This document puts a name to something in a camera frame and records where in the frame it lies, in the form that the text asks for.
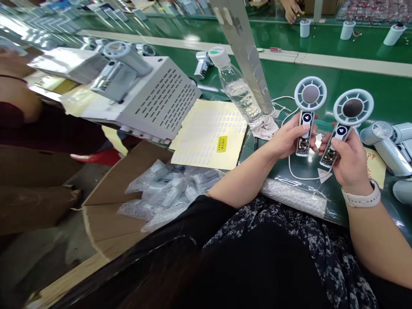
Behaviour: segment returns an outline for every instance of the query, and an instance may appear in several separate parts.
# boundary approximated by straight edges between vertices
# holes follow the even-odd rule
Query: plastic water bottle
[[[246,83],[242,73],[230,63],[225,49],[216,46],[209,50],[209,57],[219,69],[219,78],[226,95],[236,105],[246,122],[255,126],[263,118],[261,108]]]

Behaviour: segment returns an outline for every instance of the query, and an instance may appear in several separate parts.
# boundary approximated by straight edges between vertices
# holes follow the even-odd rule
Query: metal stand
[[[239,67],[264,115],[275,111],[242,0],[210,0]]]

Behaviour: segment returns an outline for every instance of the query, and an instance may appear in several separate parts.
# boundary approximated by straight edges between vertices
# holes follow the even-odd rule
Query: wrist
[[[373,187],[370,184],[370,181],[358,183],[355,185],[350,186],[342,186],[342,189],[346,193],[350,193],[353,195],[360,195],[360,196],[368,196],[373,193]]]

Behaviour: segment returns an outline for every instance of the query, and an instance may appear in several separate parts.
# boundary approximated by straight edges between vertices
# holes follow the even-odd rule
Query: yellow paper note
[[[386,164],[376,150],[365,148],[366,156],[368,158],[368,176],[373,178],[383,189],[385,182]]]
[[[126,156],[128,150],[125,146],[123,146],[119,135],[117,135],[117,130],[105,126],[102,126],[102,130],[107,139],[113,144],[113,148],[120,152],[122,155]]]
[[[170,145],[173,164],[232,170],[247,123],[232,102],[197,100]]]

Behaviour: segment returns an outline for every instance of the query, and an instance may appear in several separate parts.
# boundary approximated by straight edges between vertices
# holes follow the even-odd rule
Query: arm
[[[329,136],[322,140],[319,155]],[[343,190],[355,195],[371,194],[366,153],[357,134],[351,131],[346,142],[332,140],[332,145],[340,154],[333,171]],[[412,249],[382,202],[372,208],[348,204],[346,208],[353,246],[361,263],[374,275],[412,289]]]
[[[310,126],[299,126],[299,114],[285,124],[273,138],[250,157],[227,173],[207,194],[234,208],[251,202],[278,159],[287,158],[296,151],[296,139],[309,131]],[[313,125],[311,148],[315,145],[317,125]]]

